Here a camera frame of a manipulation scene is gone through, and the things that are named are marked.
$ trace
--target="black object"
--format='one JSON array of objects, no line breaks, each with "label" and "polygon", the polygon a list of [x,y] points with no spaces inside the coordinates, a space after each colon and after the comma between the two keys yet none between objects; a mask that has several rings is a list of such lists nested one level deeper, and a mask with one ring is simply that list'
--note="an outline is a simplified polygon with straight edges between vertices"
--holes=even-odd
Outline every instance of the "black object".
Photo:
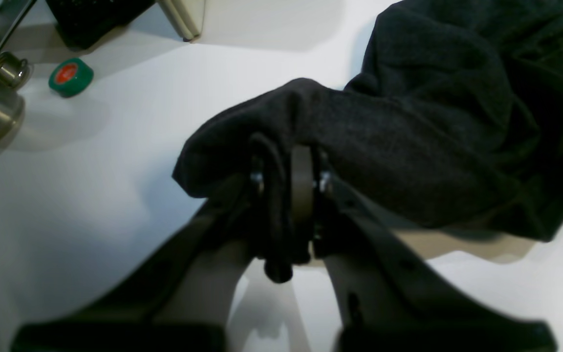
[{"label": "black object", "polygon": [[[371,217],[323,154],[313,155],[314,164],[310,152],[282,160],[293,170],[290,189],[310,189],[292,196],[271,185],[270,155],[254,158],[250,178],[228,178],[116,289],[70,318],[25,326],[12,351],[223,351],[222,326],[246,266],[264,258],[268,277],[283,282],[290,265],[304,263],[310,241],[342,315],[339,352],[556,350],[545,323],[504,318],[441,279]],[[278,201],[292,219],[282,232],[272,227]]]},{"label": "black object", "polygon": [[69,46],[87,49],[116,26],[132,22],[154,0],[47,0]]},{"label": "black object", "polygon": [[174,178],[209,196],[248,170],[254,132],[281,157],[319,145],[352,187],[422,226],[550,241],[563,222],[563,0],[398,2],[344,91],[295,80],[222,112]]}]

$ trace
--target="white surface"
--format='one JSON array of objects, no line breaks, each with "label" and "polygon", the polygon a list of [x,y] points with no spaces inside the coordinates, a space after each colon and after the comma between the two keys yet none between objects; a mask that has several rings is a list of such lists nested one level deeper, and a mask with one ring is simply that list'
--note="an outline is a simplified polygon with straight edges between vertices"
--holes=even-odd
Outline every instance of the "white surface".
[{"label": "white surface", "polygon": [[[390,0],[207,0],[204,33],[182,43],[158,6],[83,53],[64,47],[42,0],[7,49],[36,64],[25,119],[0,143],[0,351],[22,322],[98,298],[201,204],[170,174],[186,138],[217,112],[297,77],[343,87],[360,70]],[[49,91],[56,65],[94,68],[70,99]],[[563,229],[548,244],[404,234],[465,292],[543,318],[563,351]],[[340,327],[322,267],[269,283],[254,263],[228,321],[232,350],[326,352]]]}]

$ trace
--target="dark gray fabric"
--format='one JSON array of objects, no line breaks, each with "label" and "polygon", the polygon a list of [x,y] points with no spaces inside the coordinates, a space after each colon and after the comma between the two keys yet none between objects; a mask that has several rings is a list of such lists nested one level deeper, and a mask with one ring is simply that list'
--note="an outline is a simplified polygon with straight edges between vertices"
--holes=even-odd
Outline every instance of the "dark gray fabric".
[{"label": "dark gray fabric", "polygon": [[319,145],[375,202],[427,227],[549,241],[563,222],[563,0],[404,0],[344,91],[299,79],[206,122],[174,178],[205,197],[262,133]]}]

